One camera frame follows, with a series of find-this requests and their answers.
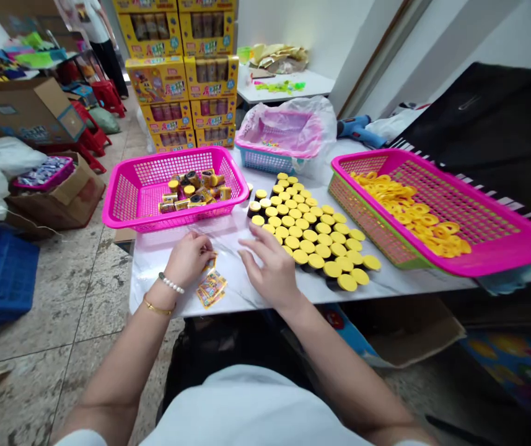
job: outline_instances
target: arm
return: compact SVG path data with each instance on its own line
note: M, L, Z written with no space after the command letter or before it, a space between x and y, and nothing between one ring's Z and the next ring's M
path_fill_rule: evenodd
M256 240L241 240L253 255L240 256L255 289L284 318L314 363L317 376L342 417L368 441L393 445L399 440L434 444L385 382L370 368L298 290L294 260L278 241L251 225Z
M209 239L190 232L172 250L164 275L187 288L212 257ZM171 310L179 294L160 280L145 299L156 308ZM57 439L78 431L98 432L109 445L126 445L131 437L141 392L164 340L170 316L141 304L119 335L67 417Z

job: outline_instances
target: black fabric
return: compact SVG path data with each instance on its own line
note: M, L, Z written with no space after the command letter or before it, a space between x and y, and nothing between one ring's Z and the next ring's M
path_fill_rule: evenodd
M123 71L118 64L112 41L107 40L103 43L90 43L92 44L92 49L98 57L104 72L109 79L112 79L115 82L116 91L118 91L119 96L129 96L127 84L125 84L125 78L123 77Z
M530 212L531 69L473 63L398 141Z
M280 325L277 319L277 314L268 311L186 318L172 351L157 420L180 392L236 364L266 367L314 392L300 357L276 328Z

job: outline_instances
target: person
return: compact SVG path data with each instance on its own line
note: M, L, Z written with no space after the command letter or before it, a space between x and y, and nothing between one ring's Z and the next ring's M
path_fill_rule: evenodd
M251 225L239 254L259 294L309 355L330 407L281 374L237 364L178 394L142 446L161 444L435 445L385 382L327 323L296 285L294 260L273 235ZM215 256L209 238L186 234L59 431L58 446L126 445L141 392L180 295Z
M109 79L114 81L121 99L127 99L129 90L127 90L123 71L116 58L115 33L98 0L62 0L61 5L70 18L73 17L74 12L77 13L79 23L86 32L104 72Z

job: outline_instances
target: white table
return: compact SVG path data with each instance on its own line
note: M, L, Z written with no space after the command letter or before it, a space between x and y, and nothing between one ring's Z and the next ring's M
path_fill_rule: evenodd
M248 66L241 65L239 67L239 86L238 94L249 104L256 104L259 102L279 102L298 97L313 97L317 95L328 95L331 93L335 81L321 76L308 69L294 74L277 74L275 77L268 77L266 79L256 79L258 82L264 84L278 84L284 81L306 82L303 91L288 93L270 93L267 90L257 90L256 86L250 82L250 74Z
M327 193L327 185L331 179L330 161L336 156L361 152L363 146L355 141L340 140L322 160L319 166L320 180L314 181L300 175L300 181L312 192L320 204L329 204L338 212L345 215L336 201ZM234 150L234 159L239 166L240 152ZM271 190L275 183L275 176L253 169L242 168L247 182L253 184L253 189ZM143 295L156 280L158 272L164 270L170 251L176 242L194 229L206 233L212 239L214 249L218 252L216 269L228 280L226 295L209 309L204 309L199 298L195 295L196 287L190 290L178 301L175 311L176 317L194 317L214 315L217 313L231 313L246 310L267 308L266 303L254 290L248 281L244 266L237 250L240 249L239 238L249 238L247 205L236 206L231 215L217 219L207 219L193 224L169 230L138 234L133 253L133 268L131 272L131 292L129 309L134 313L142 302ZM348 225L356 227L348 217ZM378 257L382 269L378 273L371 273L371 282L366 287L359 287L354 293L333 292L325 286L322 278L307 274L296 269L297 283L301 291L315 304L325 302L346 302L349 300L377 299L399 295L452 291L477 287L471 279L457 278L431 269L402 271L394 267L389 260L370 241L363 243L363 253ZM531 282L531 272L526 275Z

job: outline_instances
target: pink plastic basket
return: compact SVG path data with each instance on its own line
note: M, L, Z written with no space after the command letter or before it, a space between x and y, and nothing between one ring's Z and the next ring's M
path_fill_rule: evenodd
M162 195L170 192L168 182L173 175L209 168L226 178L226 186L232 190L229 200L168 214L158 211ZM128 227L137 232L153 232L229 214L236 204L247 198L247 182L228 150L215 146L202 147L144 156L117 164L110 176L102 220L114 229Z
M330 194L398 268L438 268L480 277L531 263L529 220L417 155L399 149L362 152L339 156L331 167ZM457 235L472 252L451 259L435 255L353 180L351 172L387 174L414 186L416 201L426 203L441 221L461 226Z
M23 188L23 189L35 189L35 190L40 190L40 191L47 191L47 190L51 190L54 187L57 187L59 184L64 182L70 176L70 174L73 173L73 171L75 170L75 166L73 164L73 159L72 158L61 157L61 156L57 156L56 158L64 158L64 159L66 159L67 160L67 164L65 164L61 168L61 170L59 170L56 174L54 174L52 177L50 177L48 179L48 181L46 183L44 183L43 185L36 185L36 186L23 185L23 184L20 184L17 181L17 178L15 180L13 180L13 185L15 187L19 187L19 188Z

